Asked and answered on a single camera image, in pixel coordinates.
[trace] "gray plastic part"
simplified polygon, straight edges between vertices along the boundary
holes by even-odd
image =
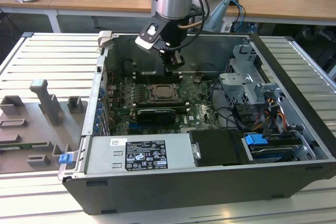
[[[80,97],[69,97],[68,108],[70,114],[83,113],[83,103]]]
[[[19,115],[17,106],[24,106],[18,95],[5,96],[0,103],[0,109],[6,116]]]
[[[34,80],[30,85],[30,90],[37,94],[41,102],[43,111],[47,114],[50,119],[50,122],[53,126],[59,125],[59,115],[53,101],[50,98],[50,95],[47,90],[48,82],[47,80]]]
[[[54,94],[50,95],[51,101],[54,105],[54,108],[56,109],[57,112],[59,112],[61,110],[61,106],[57,100],[57,97]],[[42,111],[43,114],[45,114],[45,111],[43,110],[43,106],[41,104],[38,105]]]
[[[8,119],[8,120],[0,120],[0,128],[19,128],[27,126],[26,119]]]
[[[29,155],[27,159],[27,163],[31,167],[35,166],[48,166],[50,165],[50,159],[48,159],[46,154],[41,155]]]
[[[46,151],[52,151],[54,149],[54,146],[52,145],[51,142],[47,142],[44,145],[33,145],[32,146],[33,150],[37,152],[46,152]]]
[[[20,142],[21,137],[19,134],[16,135],[0,135],[0,144],[13,144]]]
[[[54,146],[54,149],[52,151],[53,153],[51,154],[51,156],[55,159],[55,161],[58,163],[59,161],[59,157],[60,155],[63,154],[63,152],[60,150],[60,148],[58,147],[58,145]]]
[[[25,31],[22,35],[21,38],[31,38],[34,35],[33,31]]]

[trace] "desk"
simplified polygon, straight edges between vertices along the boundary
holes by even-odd
[[[336,25],[336,0],[239,0],[247,22]],[[234,6],[227,16],[233,15]]]
[[[246,9],[247,22],[305,25],[336,25],[336,0],[239,0]],[[61,32],[57,15],[150,17],[151,0],[38,0],[17,3],[0,0],[8,13],[46,14],[53,31]],[[233,19],[237,8],[230,6],[227,17]]]

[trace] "warning label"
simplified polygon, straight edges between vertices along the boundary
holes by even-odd
[[[126,142],[126,170],[167,169],[167,153],[164,140]]]

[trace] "aluminum profile table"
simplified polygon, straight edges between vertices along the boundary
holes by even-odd
[[[17,46],[9,54],[5,62],[0,68],[1,85],[5,85],[6,81],[17,81],[24,83],[26,79],[20,79],[22,76],[30,76],[36,73],[40,78],[50,75],[54,76],[51,79],[53,88],[59,90],[59,95],[69,95],[67,91],[71,90],[90,90],[90,86],[77,85],[77,81],[91,81],[94,70],[86,70],[91,64],[85,62],[85,59],[95,59],[97,57],[97,46],[93,42],[97,40],[96,34],[79,35],[79,34],[34,34],[31,38],[23,38],[19,41]],[[283,42],[284,38],[262,38],[271,50],[278,51],[285,47],[285,51],[276,55],[281,60],[281,63],[287,71],[291,71],[290,65],[294,61],[299,60],[297,63],[303,70],[297,78],[293,78],[298,87],[305,85],[312,85],[315,89],[316,85],[313,84],[313,79],[318,82],[318,76],[321,79],[323,72],[316,68],[311,62],[309,56],[300,49],[294,48],[294,42]],[[24,65],[14,64],[19,62],[22,64],[21,59],[34,59],[34,64],[29,65],[25,61]],[[41,65],[39,60],[44,61],[48,65]],[[305,66],[305,62],[314,66],[315,70],[309,69]],[[23,67],[30,68],[30,72],[22,72]],[[47,71],[46,66],[54,66],[53,70]],[[62,71],[62,68],[71,66],[70,72]],[[311,81],[305,82],[305,76],[311,75]],[[72,87],[62,81],[69,81]],[[13,90],[15,87],[7,86],[6,89]],[[328,98],[333,98],[333,92],[327,90],[327,94],[320,93],[307,93],[306,97],[313,96],[317,102],[318,99],[324,99],[325,95]],[[34,97],[26,96],[27,101],[34,101]],[[273,224],[273,223],[335,223],[336,222],[336,177],[330,180],[320,180],[312,183],[304,188],[302,191],[296,193],[288,199],[276,200],[261,200],[252,202],[239,202],[234,204],[213,205],[203,207],[191,207],[180,209],[157,210],[147,212],[132,212],[126,214],[111,214],[103,216],[88,216],[86,215],[80,205],[74,198],[66,191],[65,187],[57,179],[57,171],[42,172],[42,173],[29,173],[29,174],[7,174],[0,176],[0,223],[143,223],[143,224],[162,224],[162,223],[249,223],[249,224]]]
[[[23,102],[38,102],[31,81],[46,79],[58,101],[69,96],[88,100],[96,69],[97,34],[41,34],[23,37],[0,66],[0,99],[18,95]]]

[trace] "blue latch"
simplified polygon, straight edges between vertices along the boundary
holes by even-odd
[[[268,141],[263,138],[262,134],[248,134],[245,136],[246,143],[250,144],[268,144]]]
[[[59,156],[58,162],[60,164],[72,164],[73,163],[72,159],[74,158],[73,156],[74,156],[73,154],[62,154]]]

